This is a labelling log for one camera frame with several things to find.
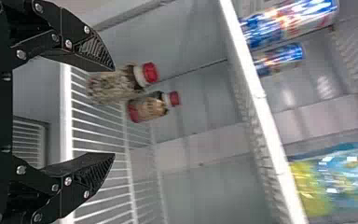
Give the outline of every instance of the yellow package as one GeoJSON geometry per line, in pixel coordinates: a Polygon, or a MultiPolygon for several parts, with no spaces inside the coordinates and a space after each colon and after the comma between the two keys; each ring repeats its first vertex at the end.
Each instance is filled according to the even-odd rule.
{"type": "Polygon", "coordinates": [[[333,211],[325,189],[317,181],[311,163],[296,161],[290,164],[296,181],[298,194],[308,217],[324,217],[333,211]]]}

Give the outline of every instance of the white wire rack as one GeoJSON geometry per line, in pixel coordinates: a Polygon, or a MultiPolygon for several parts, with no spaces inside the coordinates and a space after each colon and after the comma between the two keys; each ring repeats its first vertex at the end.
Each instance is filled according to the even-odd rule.
{"type": "Polygon", "coordinates": [[[62,65],[62,160],[87,152],[113,152],[116,159],[99,192],[62,223],[163,222],[148,124],[128,121],[124,104],[94,104],[87,95],[88,78],[62,65]]]}
{"type": "Polygon", "coordinates": [[[13,119],[13,155],[34,168],[45,166],[46,127],[28,119],[13,119]]]}

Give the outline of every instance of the refrigerator wall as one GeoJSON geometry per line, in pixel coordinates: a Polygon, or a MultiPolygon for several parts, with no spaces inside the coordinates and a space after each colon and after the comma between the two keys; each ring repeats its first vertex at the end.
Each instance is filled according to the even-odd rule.
{"type": "Polygon", "coordinates": [[[169,223],[274,223],[243,124],[156,145],[169,223]]]}
{"type": "Polygon", "coordinates": [[[51,60],[34,59],[13,71],[14,116],[30,119],[15,123],[14,151],[27,157],[37,153],[41,165],[60,162],[60,83],[60,64],[51,60]],[[46,135],[41,133],[43,123],[48,125],[46,135]],[[46,144],[35,143],[45,140],[46,144]]]}
{"type": "Polygon", "coordinates": [[[214,1],[180,0],[101,32],[117,64],[153,62],[182,105],[153,121],[164,142],[240,122],[214,1]]]}

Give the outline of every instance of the red bottle cap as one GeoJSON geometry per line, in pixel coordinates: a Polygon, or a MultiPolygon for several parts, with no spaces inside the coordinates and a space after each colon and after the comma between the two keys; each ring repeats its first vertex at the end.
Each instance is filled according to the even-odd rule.
{"type": "Polygon", "coordinates": [[[138,110],[136,110],[136,108],[131,104],[128,105],[128,109],[129,109],[130,119],[132,120],[132,122],[139,123],[140,120],[139,120],[138,110]]]}
{"type": "Polygon", "coordinates": [[[153,63],[144,63],[144,76],[148,83],[157,82],[159,79],[158,70],[155,64],[153,63]]]}
{"type": "Polygon", "coordinates": [[[177,91],[170,92],[170,101],[172,106],[180,105],[180,97],[177,91]]]}

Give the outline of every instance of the white plastic surface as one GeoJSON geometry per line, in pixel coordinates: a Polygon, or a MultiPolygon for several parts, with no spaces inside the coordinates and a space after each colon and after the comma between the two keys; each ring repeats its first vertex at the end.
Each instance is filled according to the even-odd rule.
{"type": "Polygon", "coordinates": [[[266,94],[255,71],[246,40],[242,35],[234,6],[230,0],[220,0],[223,28],[227,32],[227,54],[235,70],[234,91],[243,119],[253,142],[256,162],[265,179],[265,191],[273,215],[281,223],[306,224],[307,218],[296,193],[282,142],[272,117],[266,94]]]}

